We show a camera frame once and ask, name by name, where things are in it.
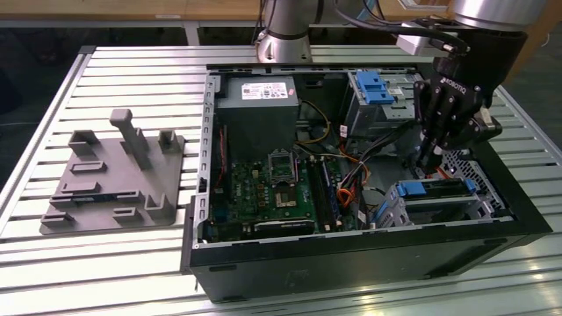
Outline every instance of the blue plastic clip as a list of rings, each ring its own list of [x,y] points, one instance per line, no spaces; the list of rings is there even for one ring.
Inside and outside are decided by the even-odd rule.
[[[377,71],[361,71],[357,73],[358,85],[366,95],[368,104],[393,104],[394,96],[386,90],[386,83]]]
[[[374,218],[372,219],[372,223],[378,221],[378,219],[384,215],[388,207],[389,207],[389,202],[385,201],[384,205],[381,205],[380,210],[377,211],[377,214],[376,214]]]
[[[406,196],[406,190],[401,184],[397,184],[397,191],[400,196]]]
[[[424,183],[421,181],[406,181],[401,183],[402,187],[406,189],[409,196],[421,196],[428,194],[425,190]]]
[[[475,184],[475,181],[472,179],[465,179],[465,184],[472,194],[477,192],[477,185]]]

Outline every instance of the motherboard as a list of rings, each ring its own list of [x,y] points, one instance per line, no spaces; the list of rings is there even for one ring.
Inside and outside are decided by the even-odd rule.
[[[342,180],[336,159],[274,152],[262,161],[233,163],[229,178],[213,199],[213,242],[356,228],[336,199]]]

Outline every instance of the gray plastic holder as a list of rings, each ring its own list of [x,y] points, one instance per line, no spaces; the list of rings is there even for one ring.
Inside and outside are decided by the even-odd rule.
[[[42,218],[42,234],[174,224],[183,137],[162,130],[146,138],[131,120],[131,110],[114,110],[110,122],[123,139],[99,139],[91,130],[73,133],[74,154]]]

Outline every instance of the power supply label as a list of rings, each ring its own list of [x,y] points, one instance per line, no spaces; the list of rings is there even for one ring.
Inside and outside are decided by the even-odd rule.
[[[288,99],[288,85],[285,82],[262,82],[244,84],[244,100]]]

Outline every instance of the metal work table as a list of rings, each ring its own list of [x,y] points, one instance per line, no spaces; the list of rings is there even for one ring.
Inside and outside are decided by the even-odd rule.
[[[185,205],[194,193],[206,66],[254,63],[253,47],[98,47],[81,54],[0,194],[0,315],[500,315],[562,307],[562,154],[504,88],[492,112],[505,131],[492,145],[555,233],[469,272],[436,280],[213,304],[181,276]],[[318,63],[424,62],[394,46],[316,46]],[[174,226],[114,234],[43,236],[75,129],[118,136],[107,117],[129,107],[153,136],[175,128],[186,145]]]

